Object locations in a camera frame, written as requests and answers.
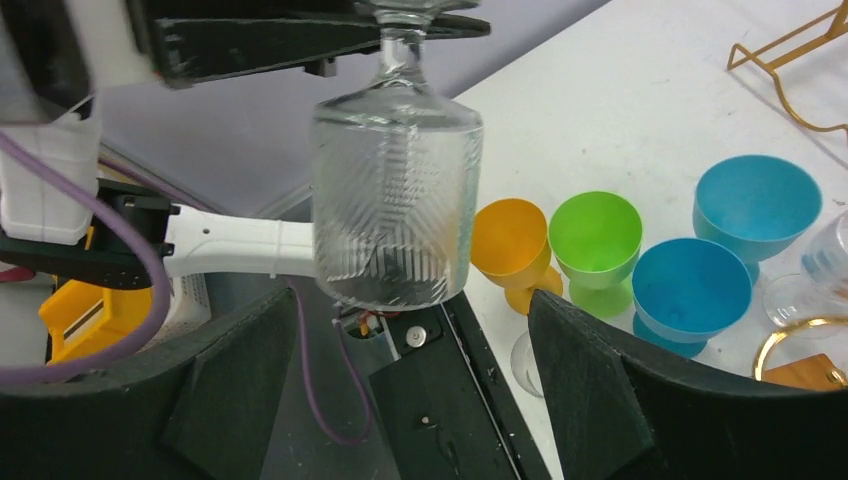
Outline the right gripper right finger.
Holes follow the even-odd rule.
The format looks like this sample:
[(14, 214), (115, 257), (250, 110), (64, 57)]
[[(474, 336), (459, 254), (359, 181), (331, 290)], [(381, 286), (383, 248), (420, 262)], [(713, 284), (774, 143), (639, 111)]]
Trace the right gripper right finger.
[(847, 393), (719, 370), (537, 291), (529, 334), (569, 479), (843, 479)]

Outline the gold hook rack wooden base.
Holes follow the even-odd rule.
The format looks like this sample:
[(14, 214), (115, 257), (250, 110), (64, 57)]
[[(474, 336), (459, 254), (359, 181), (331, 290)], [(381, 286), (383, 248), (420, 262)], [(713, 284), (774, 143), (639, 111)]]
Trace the gold hook rack wooden base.
[(811, 317), (774, 331), (762, 343), (755, 355), (752, 377), (757, 381), (808, 391), (826, 392), (846, 389), (847, 374), (824, 353), (767, 369), (771, 355), (781, 342), (802, 331), (823, 327), (847, 327), (847, 317)]

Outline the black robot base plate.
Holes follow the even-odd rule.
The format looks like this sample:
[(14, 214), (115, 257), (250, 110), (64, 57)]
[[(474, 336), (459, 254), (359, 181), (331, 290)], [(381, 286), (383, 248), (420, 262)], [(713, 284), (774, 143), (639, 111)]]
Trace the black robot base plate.
[(410, 312), (345, 307), (341, 321), (387, 352), (367, 376), (378, 459), (358, 478), (550, 478), (465, 295)]

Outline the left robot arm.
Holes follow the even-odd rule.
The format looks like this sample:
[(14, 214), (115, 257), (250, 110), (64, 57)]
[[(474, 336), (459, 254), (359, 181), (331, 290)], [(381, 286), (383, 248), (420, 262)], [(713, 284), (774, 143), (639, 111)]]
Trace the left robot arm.
[(106, 288), (205, 273), (314, 275), (313, 228), (173, 206), (97, 177), (99, 83), (172, 89), (377, 48), (362, 1), (1, 5), (1, 259)]

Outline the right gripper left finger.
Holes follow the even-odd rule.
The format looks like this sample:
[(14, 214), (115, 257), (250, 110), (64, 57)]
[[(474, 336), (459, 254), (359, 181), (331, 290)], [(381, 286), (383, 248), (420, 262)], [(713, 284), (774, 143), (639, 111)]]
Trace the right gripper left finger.
[(5, 479), (256, 479), (291, 360), (286, 288), (66, 383), (1, 392)]

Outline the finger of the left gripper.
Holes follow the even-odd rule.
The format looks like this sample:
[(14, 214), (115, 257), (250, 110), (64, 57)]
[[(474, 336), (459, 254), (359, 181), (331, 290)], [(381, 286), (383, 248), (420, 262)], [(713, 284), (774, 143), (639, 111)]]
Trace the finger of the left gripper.
[(174, 89), (305, 67), (380, 47), (381, 26), (358, 15), (273, 19), (159, 18), (152, 24), (152, 67)]

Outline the clear patterned wine glass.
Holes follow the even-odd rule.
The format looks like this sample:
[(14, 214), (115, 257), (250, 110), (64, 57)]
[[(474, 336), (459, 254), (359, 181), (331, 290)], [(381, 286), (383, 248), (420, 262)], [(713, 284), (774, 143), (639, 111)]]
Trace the clear patterned wine glass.
[(317, 105), (312, 220), (319, 286), (368, 310), (442, 303), (464, 287), (481, 170), (480, 115), (435, 93), (429, 27), (459, 1), (375, 1), (376, 76)]

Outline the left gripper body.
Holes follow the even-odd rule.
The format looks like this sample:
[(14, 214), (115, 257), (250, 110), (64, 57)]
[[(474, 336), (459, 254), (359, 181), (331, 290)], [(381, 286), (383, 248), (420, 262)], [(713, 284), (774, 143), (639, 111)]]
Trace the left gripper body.
[(86, 120), (98, 91), (159, 80), (129, 1), (4, 1), (1, 123)]

